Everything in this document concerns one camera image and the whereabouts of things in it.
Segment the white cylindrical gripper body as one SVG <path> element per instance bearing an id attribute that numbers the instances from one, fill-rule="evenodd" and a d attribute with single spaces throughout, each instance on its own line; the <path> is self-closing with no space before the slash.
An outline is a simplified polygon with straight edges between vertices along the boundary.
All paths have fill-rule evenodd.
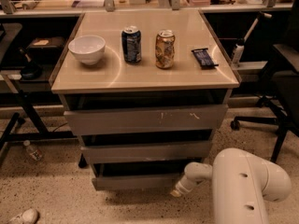
<path id="1" fill-rule="evenodd" d="M 174 197 L 181 197 L 193 191 L 204 181 L 203 177 L 183 175 L 170 191 Z"/>

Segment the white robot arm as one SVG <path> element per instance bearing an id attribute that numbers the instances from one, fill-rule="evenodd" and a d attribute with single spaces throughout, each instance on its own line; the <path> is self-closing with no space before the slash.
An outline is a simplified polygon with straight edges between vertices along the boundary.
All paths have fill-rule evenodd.
<path id="1" fill-rule="evenodd" d="M 281 202 L 292 192 L 287 172 L 245 150 L 226 148 L 209 165 L 190 162 L 171 190 L 175 197 L 212 182 L 215 224 L 269 224 L 265 202 Z"/>

